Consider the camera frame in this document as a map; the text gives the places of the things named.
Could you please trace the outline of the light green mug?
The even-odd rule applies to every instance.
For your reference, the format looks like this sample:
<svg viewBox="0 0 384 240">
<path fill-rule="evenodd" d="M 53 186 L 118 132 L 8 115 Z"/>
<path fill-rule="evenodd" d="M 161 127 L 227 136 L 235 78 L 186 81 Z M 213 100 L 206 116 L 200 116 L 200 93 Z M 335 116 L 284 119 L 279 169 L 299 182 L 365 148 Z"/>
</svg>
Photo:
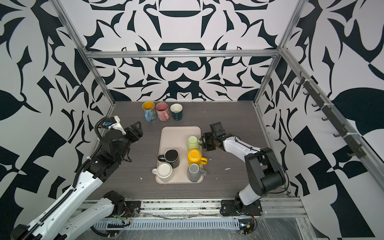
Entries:
<svg viewBox="0 0 384 240">
<path fill-rule="evenodd" d="M 202 151 L 202 146 L 200 145 L 201 141 L 195 137 L 190 136 L 187 141 L 187 151 L 189 152 L 192 149 L 197 149 L 200 152 Z"/>
</svg>

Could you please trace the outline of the blue butterfly mug yellow inside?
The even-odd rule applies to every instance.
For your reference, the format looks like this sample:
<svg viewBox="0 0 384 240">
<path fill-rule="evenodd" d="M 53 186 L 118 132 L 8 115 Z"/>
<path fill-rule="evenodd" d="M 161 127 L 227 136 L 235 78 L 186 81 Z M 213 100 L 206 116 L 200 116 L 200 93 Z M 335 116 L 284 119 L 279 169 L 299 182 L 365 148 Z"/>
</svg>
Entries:
<svg viewBox="0 0 384 240">
<path fill-rule="evenodd" d="M 142 109 L 145 111 L 145 119 L 147 122 L 151 122 L 152 120 L 157 118 L 157 113 L 156 113 L 154 102 L 143 103 Z"/>
</svg>

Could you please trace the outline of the pink ghost print mug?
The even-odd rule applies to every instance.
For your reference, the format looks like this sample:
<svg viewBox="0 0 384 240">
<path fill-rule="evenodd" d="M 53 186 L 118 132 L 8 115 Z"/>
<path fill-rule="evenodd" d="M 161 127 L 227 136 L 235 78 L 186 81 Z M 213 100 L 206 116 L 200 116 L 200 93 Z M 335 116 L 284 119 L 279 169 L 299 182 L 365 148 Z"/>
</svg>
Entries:
<svg viewBox="0 0 384 240">
<path fill-rule="evenodd" d="M 170 119 L 171 114 L 169 112 L 169 106 L 167 103 L 165 102 L 157 103 L 156 112 L 157 112 L 158 119 L 161 122 L 165 122 Z"/>
</svg>

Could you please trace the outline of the black mug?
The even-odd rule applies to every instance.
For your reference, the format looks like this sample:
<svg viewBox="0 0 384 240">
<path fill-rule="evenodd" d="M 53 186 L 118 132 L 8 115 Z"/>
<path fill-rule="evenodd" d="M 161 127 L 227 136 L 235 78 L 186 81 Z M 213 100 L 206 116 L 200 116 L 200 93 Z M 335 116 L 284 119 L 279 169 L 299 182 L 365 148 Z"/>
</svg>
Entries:
<svg viewBox="0 0 384 240">
<path fill-rule="evenodd" d="M 175 149 L 169 149 L 165 152 L 164 155 L 158 156 L 158 161 L 168 163 L 172 166 L 173 169 L 175 169 L 180 165 L 179 152 Z"/>
</svg>

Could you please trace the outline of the dark green mug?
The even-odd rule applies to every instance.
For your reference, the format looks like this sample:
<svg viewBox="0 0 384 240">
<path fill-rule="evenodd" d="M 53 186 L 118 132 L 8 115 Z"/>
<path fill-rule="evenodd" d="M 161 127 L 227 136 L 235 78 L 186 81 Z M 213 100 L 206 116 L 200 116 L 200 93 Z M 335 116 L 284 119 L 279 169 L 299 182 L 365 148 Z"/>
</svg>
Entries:
<svg viewBox="0 0 384 240">
<path fill-rule="evenodd" d="M 181 104 L 172 104 L 170 107 L 172 118 L 175 121 L 180 121 L 183 117 L 183 106 Z"/>
</svg>

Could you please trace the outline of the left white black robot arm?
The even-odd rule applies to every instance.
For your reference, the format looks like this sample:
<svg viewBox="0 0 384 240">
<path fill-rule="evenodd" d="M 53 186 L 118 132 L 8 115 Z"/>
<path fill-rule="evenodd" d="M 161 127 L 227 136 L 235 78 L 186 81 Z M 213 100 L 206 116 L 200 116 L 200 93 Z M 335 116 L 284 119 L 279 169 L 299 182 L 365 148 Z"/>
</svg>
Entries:
<svg viewBox="0 0 384 240">
<path fill-rule="evenodd" d="M 98 189 L 129 158 L 131 144 L 143 136 L 141 122 L 123 128 L 118 116 L 103 117 L 95 124 L 100 141 L 95 152 L 78 168 L 73 184 L 40 216 L 11 231 L 12 240 L 74 240 L 100 220 L 113 216 L 123 222 L 125 198 L 106 193 L 92 207 L 73 216 L 90 194 Z"/>
</svg>

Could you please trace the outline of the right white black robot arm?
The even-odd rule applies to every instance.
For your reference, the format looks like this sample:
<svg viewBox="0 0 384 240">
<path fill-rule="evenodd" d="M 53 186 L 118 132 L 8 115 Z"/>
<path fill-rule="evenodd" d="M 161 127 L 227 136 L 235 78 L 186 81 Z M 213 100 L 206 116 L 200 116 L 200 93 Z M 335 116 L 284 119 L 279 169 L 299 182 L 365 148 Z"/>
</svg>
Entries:
<svg viewBox="0 0 384 240">
<path fill-rule="evenodd" d="M 226 133 L 220 122 L 210 125 L 199 142 L 207 152 L 221 149 L 233 154 L 246 164 L 248 185 L 237 193 L 238 209 L 248 207 L 287 182 L 286 171 L 276 159 L 272 149 L 251 146 L 239 137 Z"/>
</svg>

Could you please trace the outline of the grey mug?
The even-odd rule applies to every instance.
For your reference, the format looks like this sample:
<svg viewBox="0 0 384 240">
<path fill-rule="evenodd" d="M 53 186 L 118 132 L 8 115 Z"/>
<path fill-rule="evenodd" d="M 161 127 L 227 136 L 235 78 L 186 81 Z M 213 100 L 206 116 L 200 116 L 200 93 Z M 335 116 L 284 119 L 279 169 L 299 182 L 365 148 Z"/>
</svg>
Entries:
<svg viewBox="0 0 384 240">
<path fill-rule="evenodd" d="M 200 183 L 207 174 L 208 172 L 197 164 L 191 164 L 188 168 L 188 178 L 192 183 Z"/>
</svg>

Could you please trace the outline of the white cream mug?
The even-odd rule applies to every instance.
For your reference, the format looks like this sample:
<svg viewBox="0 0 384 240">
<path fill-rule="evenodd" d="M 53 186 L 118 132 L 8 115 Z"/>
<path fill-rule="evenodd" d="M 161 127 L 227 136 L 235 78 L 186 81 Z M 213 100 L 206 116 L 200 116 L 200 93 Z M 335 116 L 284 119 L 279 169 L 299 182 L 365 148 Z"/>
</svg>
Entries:
<svg viewBox="0 0 384 240">
<path fill-rule="evenodd" d="M 173 168 L 168 163 L 159 164 L 157 168 L 152 169 L 152 174 L 156 175 L 159 183 L 168 183 L 174 176 Z"/>
</svg>

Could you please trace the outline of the beige plastic tray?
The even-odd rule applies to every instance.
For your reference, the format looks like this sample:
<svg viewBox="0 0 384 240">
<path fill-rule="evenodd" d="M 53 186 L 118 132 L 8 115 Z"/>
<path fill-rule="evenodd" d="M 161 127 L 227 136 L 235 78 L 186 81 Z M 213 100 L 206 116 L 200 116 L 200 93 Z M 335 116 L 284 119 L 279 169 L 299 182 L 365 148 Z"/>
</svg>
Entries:
<svg viewBox="0 0 384 240">
<path fill-rule="evenodd" d="M 188 176 L 188 138 L 195 136 L 201 137 L 201 129 L 197 126 L 190 127 L 164 127 L 161 131 L 161 139 L 159 146 L 159 155 L 163 155 L 169 149 L 175 149 L 179 153 L 180 164 L 173 169 L 173 177 L 164 182 L 159 176 L 156 176 L 158 184 L 199 184 L 204 180 L 204 176 L 200 176 L 197 182 L 191 182 Z"/>
</svg>

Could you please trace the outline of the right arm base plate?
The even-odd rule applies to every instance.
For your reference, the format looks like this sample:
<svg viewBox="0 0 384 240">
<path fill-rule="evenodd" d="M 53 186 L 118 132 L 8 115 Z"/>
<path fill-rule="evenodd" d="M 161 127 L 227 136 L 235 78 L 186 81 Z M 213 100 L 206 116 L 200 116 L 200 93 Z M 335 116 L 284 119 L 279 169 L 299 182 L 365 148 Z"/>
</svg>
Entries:
<svg viewBox="0 0 384 240">
<path fill-rule="evenodd" d="M 243 205 L 239 199 L 221 200 L 220 214 L 222 216 L 261 216 L 262 206 L 260 201 L 250 205 Z"/>
</svg>

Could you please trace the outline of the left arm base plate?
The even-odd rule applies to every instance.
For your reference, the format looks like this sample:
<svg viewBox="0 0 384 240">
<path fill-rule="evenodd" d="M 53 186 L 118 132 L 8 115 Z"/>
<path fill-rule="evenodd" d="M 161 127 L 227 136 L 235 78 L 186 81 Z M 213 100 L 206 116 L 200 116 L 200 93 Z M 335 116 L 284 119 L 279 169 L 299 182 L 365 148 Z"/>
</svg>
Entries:
<svg viewBox="0 0 384 240">
<path fill-rule="evenodd" d="M 113 211 L 107 218 L 114 218 L 119 215 L 121 218 L 131 218 L 138 215 L 141 211 L 141 201 L 124 201 L 119 202 L 113 207 Z"/>
</svg>

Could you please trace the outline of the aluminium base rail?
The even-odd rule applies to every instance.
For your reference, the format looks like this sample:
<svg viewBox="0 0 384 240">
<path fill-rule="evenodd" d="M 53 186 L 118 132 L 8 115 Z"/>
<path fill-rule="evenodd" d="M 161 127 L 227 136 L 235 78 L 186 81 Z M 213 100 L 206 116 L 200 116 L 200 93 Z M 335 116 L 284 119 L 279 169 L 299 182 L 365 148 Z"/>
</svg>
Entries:
<svg viewBox="0 0 384 240">
<path fill-rule="evenodd" d="M 255 224 L 256 218 L 294 218 L 310 240 L 316 239 L 315 231 L 299 198 L 262 198 L 261 216 L 222 216 L 221 200 L 229 199 L 147 199 L 142 200 L 139 214 L 163 220 L 196 219 L 198 217 L 248 219 Z"/>
</svg>

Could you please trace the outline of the aluminium frame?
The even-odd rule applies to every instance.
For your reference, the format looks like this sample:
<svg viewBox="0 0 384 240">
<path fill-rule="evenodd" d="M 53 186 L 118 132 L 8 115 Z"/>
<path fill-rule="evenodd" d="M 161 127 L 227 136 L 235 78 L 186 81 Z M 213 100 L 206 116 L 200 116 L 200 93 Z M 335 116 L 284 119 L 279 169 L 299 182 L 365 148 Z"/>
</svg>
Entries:
<svg viewBox="0 0 384 240">
<path fill-rule="evenodd" d="M 104 80 L 97 71 L 95 65 L 92 63 L 92 59 L 100 58 L 188 58 L 188 57 L 273 57 L 268 72 L 265 78 L 270 79 L 272 71 L 276 69 L 278 61 L 284 59 L 290 68 L 294 71 L 295 75 L 300 79 L 300 72 L 302 76 L 307 79 L 312 79 L 308 72 L 299 65 L 292 53 L 286 48 L 288 42 L 287 37 L 292 32 L 294 26 L 298 23 L 301 12 L 303 11 L 307 1 L 298 1 L 295 6 L 292 18 L 289 21 L 287 31 L 284 33 L 281 45 L 275 50 L 184 50 L 184 51 L 128 51 L 128 52 L 92 52 L 84 48 L 83 43 L 77 33 L 74 24 L 71 22 L 68 14 L 65 11 L 63 4 L 60 1 L 51 1 L 53 9 L 58 14 L 58 17 L 64 27 L 70 34 L 75 46 L 79 49 L 80 55 L 86 63 L 86 66 L 96 78 L 97 83 L 102 88 L 102 92 L 106 94 L 108 101 L 112 106 L 115 105 L 111 93 L 109 92 Z M 355 131 L 352 125 L 347 121 L 347 126 L 351 127 Z M 362 142 L 363 150 L 367 153 L 367 156 L 361 158 L 362 164 L 366 167 L 372 178 L 377 182 L 380 188 L 384 187 L 384 162 L 380 159 L 380 156 L 375 153 L 368 142 L 363 139 L 362 135 L 358 135 L 358 139 Z"/>
</svg>

